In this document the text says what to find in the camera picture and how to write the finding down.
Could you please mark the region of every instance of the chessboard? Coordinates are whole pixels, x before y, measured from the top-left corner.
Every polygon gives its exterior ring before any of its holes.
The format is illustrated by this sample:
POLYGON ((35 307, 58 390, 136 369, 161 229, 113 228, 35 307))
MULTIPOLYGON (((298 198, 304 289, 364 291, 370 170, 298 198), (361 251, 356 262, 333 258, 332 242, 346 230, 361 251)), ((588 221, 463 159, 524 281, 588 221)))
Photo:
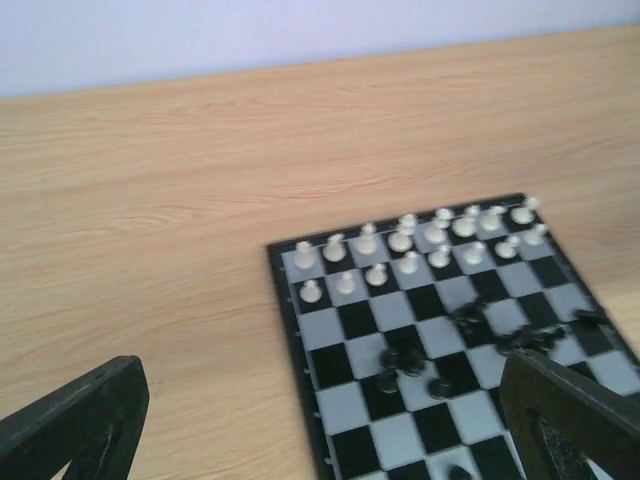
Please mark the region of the chessboard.
POLYGON ((512 348, 640 395, 536 207, 511 194, 267 247, 320 479, 525 478, 498 395, 512 348))

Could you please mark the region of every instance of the black chess piece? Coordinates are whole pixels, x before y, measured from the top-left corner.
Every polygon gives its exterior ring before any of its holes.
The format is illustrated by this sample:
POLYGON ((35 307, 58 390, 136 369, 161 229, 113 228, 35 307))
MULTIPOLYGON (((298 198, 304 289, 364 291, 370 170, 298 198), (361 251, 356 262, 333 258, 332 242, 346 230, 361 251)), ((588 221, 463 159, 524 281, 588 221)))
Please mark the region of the black chess piece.
POLYGON ((400 367, 400 350, 389 348, 380 355, 380 364, 384 369, 396 369, 400 367))
POLYGON ((473 480, 471 474, 459 465, 453 465, 449 468, 447 478, 449 480, 473 480))
POLYGON ((449 398, 452 389, 453 384, 451 380, 444 377, 432 378, 429 380, 429 383, 427 383, 427 392, 433 398, 449 398))
POLYGON ((400 369, 410 377, 417 377, 425 369, 426 359, 422 352, 410 349, 400 354, 400 369))
POLYGON ((398 391, 398 374, 395 370, 385 370, 376 376, 376 387, 382 393, 398 391))

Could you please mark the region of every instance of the wooden table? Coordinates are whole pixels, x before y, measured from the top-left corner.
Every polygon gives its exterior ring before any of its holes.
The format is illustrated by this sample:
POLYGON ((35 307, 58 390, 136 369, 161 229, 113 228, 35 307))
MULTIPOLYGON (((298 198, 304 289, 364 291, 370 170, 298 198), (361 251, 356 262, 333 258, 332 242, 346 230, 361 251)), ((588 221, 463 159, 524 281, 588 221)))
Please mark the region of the wooden table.
POLYGON ((263 246, 511 191, 640 342, 640 27, 0 102, 0 416, 120 354, 132 478, 310 479, 263 246))

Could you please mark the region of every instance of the chessboard border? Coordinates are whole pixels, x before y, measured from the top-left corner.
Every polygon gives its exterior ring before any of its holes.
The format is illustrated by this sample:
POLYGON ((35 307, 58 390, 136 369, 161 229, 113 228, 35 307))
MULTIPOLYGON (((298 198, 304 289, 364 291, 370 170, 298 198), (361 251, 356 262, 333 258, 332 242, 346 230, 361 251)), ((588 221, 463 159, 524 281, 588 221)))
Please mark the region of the chessboard border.
MULTIPOLYGON (((456 215, 460 215, 469 205, 477 204, 480 205, 483 210, 485 210, 492 205, 521 204, 525 198, 526 196, 524 193, 510 193, 482 200, 458 203, 446 208, 450 208, 456 215)), ((435 210, 431 209, 416 214, 418 222, 424 222, 425 220, 430 219, 431 217, 433 217, 434 212, 435 210)), ((379 231, 383 231, 392 228, 393 225, 397 223, 398 218, 399 217, 387 218, 379 221, 373 221, 373 223, 377 225, 379 231)), ((541 217, 538 214, 536 214, 536 221, 543 223, 541 217)), ((313 383, 311 381, 310 375, 310 366, 307 364, 302 337, 299 334, 297 317, 293 300, 290 297, 290 290, 288 287, 288 280, 282 260, 282 254, 293 250, 295 248, 295 244, 302 240, 311 242, 313 246, 322 245, 326 243, 330 235, 336 232, 344 233, 345 239, 355 238, 360 233, 360 227, 361 224, 355 226, 351 225, 344 228, 332 228, 331 230, 316 232, 313 234, 305 235, 303 237, 270 243, 266 246, 267 257, 269 259, 269 266, 273 280, 273 287, 275 288, 278 306, 280 309, 280 316, 282 318, 283 327, 286 334, 285 337, 287 339, 290 361, 293 365, 296 387, 307 430, 307 437, 309 439, 309 443, 311 444, 313 461, 315 464, 316 473, 320 480, 336 480, 337 477, 335 475, 334 465, 325 461, 326 458, 331 459, 332 455, 327 443, 327 435, 325 434, 324 426, 322 425, 322 418, 314 414, 314 412, 319 412, 319 407, 316 400, 316 391, 313 388, 313 383)), ((573 263, 571 263, 569 257, 564 252, 559 242, 554 238, 551 230, 552 229, 550 228, 547 234, 547 238, 556 252, 556 258, 563 263, 563 266, 568 269, 568 271, 573 273, 573 278, 571 279, 572 283, 576 284, 582 290, 582 293, 586 297, 590 298, 593 303, 604 312, 607 324, 603 326, 603 329, 608 333, 609 339, 612 340, 615 347, 624 350, 636 369, 640 369, 640 361, 638 360, 635 352, 631 349, 624 336, 615 327, 615 323, 612 321, 609 313, 604 309, 602 304, 598 301, 596 296, 591 292, 587 284, 584 282, 579 271, 576 269, 573 263)))

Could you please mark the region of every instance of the white chess piece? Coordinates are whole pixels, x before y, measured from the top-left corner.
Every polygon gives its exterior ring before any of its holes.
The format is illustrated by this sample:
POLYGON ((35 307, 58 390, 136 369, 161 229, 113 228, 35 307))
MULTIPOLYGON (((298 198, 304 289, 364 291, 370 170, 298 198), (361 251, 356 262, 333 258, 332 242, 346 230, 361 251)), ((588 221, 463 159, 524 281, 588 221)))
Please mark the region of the white chess piece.
POLYGON ((364 274, 367 283, 374 287, 384 284, 387 281, 387 277, 387 266, 384 263, 376 263, 364 274))
POLYGON ((324 258, 330 262, 339 262, 342 260, 347 255, 347 251, 342 244, 342 240, 344 240, 344 235, 342 233, 331 235, 327 240, 327 245, 322 249, 324 258))
POLYGON ((534 210, 540 206, 540 200, 535 197, 528 197, 522 207, 514 208, 511 210, 511 218, 514 222, 525 225, 533 222, 535 216, 534 210))
POLYGON ((451 247, 448 245, 440 245, 438 250, 435 252, 431 252, 427 256, 429 260, 429 264, 432 267, 443 268, 449 265, 449 261, 451 260, 451 247))
POLYGON ((409 251, 404 254, 400 260, 398 260, 398 269, 407 275, 411 275, 418 270, 418 254, 413 251, 409 251))
POLYGON ((455 234, 459 237, 470 237, 476 233, 476 220, 479 213, 480 207, 478 205, 468 206, 464 215, 453 222, 452 228, 455 234))
POLYGON ((502 258, 513 258, 518 251, 516 247, 520 245, 520 238, 516 235, 509 235, 504 242, 500 242, 496 245, 496 253, 502 258))
POLYGON ((336 282, 336 290, 343 295, 349 295, 356 289, 356 282, 353 280, 353 274, 344 272, 336 282))
POLYGON ((373 223, 365 223, 360 229, 360 236, 356 239, 356 250, 362 255, 371 255, 376 251, 375 233, 376 226, 373 223))
POLYGON ((304 241, 296 243, 296 256, 293 259, 293 263, 295 263, 296 267, 300 270, 307 270, 313 267, 315 258, 310 242, 304 241))
POLYGON ((527 230, 522 234, 522 238, 524 238, 527 245, 537 247, 542 244, 542 238, 548 231, 549 227, 544 223, 536 223, 531 230, 527 230))
POLYGON ((322 297, 322 290, 315 280, 307 280, 300 289, 300 297, 307 303, 316 303, 322 297))
POLYGON ((389 248, 394 252, 406 252, 413 246, 411 235, 416 228, 415 215, 408 213, 400 218, 396 231, 389 236, 389 248))
POLYGON ((444 243, 447 239, 444 229, 451 224, 452 218, 453 212, 448 208, 436 210, 435 218, 429 222, 429 225, 424 230, 424 238, 426 238, 427 242, 434 245, 444 243))
POLYGON ((484 243, 474 242, 469 248, 464 251, 462 257, 464 258, 464 261, 469 265, 477 265, 478 263, 482 262, 486 249, 487 247, 484 243))
POLYGON ((487 232, 495 232, 502 224, 502 215, 507 211, 501 205, 494 205, 480 219, 480 226, 487 232))

